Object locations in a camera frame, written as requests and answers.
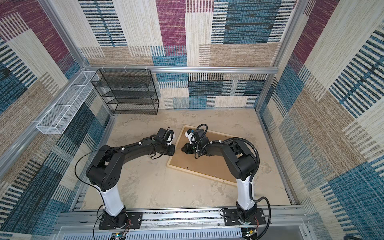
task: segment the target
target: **wooden board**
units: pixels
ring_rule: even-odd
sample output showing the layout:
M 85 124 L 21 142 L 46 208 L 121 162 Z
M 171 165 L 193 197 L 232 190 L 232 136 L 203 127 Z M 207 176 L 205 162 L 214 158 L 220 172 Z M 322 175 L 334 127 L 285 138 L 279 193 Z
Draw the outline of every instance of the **wooden board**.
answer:
M 173 156 L 168 160 L 167 167 L 200 177 L 208 178 L 214 181 L 236 186 L 236 179 L 230 173 L 225 160 L 221 156 L 201 156 L 195 159 L 194 154 L 186 154 L 181 148 L 187 143 L 188 138 L 184 133 L 188 129 L 196 127 L 184 125 L 176 142 L 176 149 Z M 229 134 L 208 130 L 207 137 L 210 141 L 225 140 L 230 137 L 236 137 Z

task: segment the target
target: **wooden frame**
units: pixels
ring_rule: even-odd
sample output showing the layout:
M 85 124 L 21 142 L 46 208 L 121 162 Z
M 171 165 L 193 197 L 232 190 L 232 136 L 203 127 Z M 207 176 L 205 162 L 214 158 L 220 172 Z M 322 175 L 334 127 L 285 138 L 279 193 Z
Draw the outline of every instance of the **wooden frame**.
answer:
M 175 143 L 175 146 L 177 146 L 179 144 L 180 138 L 182 136 L 184 136 L 184 132 L 182 130 L 185 127 L 189 128 L 189 129 L 196 129 L 196 127 L 193 127 L 193 126 L 183 125 L 183 127 L 181 128 L 179 137 L 177 138 L 177 141 Z M 212 131 L 212 130 L 208 130 L 208 132 L 211 132 L 211 133 L 214 133 L 214 134 L 226 135 L 226 136 L 229 136 L 229 137 L 238 137 L 238 136 L 233 136 L 233 135 L 229 135 L 229 134 L 224 134 L 222 132 L 215 132 L 215 131 Z M 236 186 L 237 187 L 237 183 L 236 182 L 227 181 L 227 180 L 220 179 L 220 178 L 217 178 L 217 177 L 212 177 L 212 176 L 209 176 L 209 175 L 206 175 L 206 174 L 202 174 L 202 173 L 199 173 L 199 172 L 195 172 L 195 171 L 191 171 L 191 170 L 184 169 L 184 168 L 181 168 L 181 167 L 173 166 L 173 165 L 170 164 L 170 162 L 172 160 L 172 157 L 173 156 L 170 156 L 169 160 L 167 162 L 167 167 L 169 167 L 169 168 L 172 168 L 172 169 L 175 169 L 175 170 L 178 170 L 178 171 L 181 171 L 181 172 L 185 172 L 185 173 L 188 173 L 188 174 L 193 174 L 193 175 L 196 175 L 196 176 L 199 176 L 199 177 L 207 178 L 207 179 L 210 179 L 210 180 L 214 180 L 216 182 L 221 182 L 221 183 L 224 183 L 224 184 L 228 184 L 228 185 L 232 185 L 232 186 Z

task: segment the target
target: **black mounting plate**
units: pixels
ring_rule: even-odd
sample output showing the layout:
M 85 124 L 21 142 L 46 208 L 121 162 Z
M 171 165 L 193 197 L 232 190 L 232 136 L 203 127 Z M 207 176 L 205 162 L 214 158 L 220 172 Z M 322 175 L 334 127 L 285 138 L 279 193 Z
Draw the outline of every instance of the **black mounting plate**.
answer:
M 128 219 L 131 220 L 131 227 L 130 229 L 139 229 L 141 226 L 141 220 L 143 213 L 142 212 L 127 212 Z M 115 229 L 108 221 L 105 221 L 105 213 L 103 213 L 103 216 L 100 221 L 99 230 L 110 230 Z
M 222 213 L 224 215 L 224 223 L 226 226 L 241 225 L 241 223 L 239 222 L 239 217 L 237 216 L 237 213 L 236 213 L 236 209 L 223 209 Z M 266 224 L 264 212 L 262 209 L 256 210 L 255 217 L 259 221 L 259 225 Z M 255 218 L 252 219 L 250 225 L 257 225 L 257 221 Z

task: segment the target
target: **robotic arm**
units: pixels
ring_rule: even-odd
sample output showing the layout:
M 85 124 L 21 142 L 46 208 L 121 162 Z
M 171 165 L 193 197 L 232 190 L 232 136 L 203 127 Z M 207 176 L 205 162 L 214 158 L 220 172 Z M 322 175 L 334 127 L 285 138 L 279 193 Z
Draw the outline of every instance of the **robotic arm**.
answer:
M 205 131 L 200 129 L 189 129 L 185 135 L 189 139 L 182 151 L 186 154 L 202 156 L 223 156 L 231 174 L 237 179 L 238 200 L 237 216 L 242 224 L 250 224 L 256 215 L 257 204 L 253 200 L 253 177 L 259 167 L 259 156 L 256 148 L 242 138 L 229 138 L 224 141 L 209 141 Z M 123 164 L 137 157 L 157 154 L 172 156 L 175 145 L 171 144 L 174 132 L 169 129 L 160 128 L 156 135 L 143 138 L 140 142 L 122 147 L 109 147 L 104 145 L 97 152 L 91 165 L 86 171 L 90 179 L 99 191 L 105 206 L 104 220 L 115 228 L 125 227 L 127 223 L 126 208 L 120 200 L 117 182 Z M 250 145 L 255 154 L 247 147 Z

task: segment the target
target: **white wire basket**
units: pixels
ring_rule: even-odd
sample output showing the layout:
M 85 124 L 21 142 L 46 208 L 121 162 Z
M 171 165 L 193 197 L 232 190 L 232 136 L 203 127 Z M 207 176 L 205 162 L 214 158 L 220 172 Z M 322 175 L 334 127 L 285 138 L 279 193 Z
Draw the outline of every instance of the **white wire basket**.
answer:
M 93 81 L 99 76 L 94 71 L 83 71 L 64 94 L 43 116 L 36 128 L 43 134 L 63 134 L 73 117 L 91 92 Z

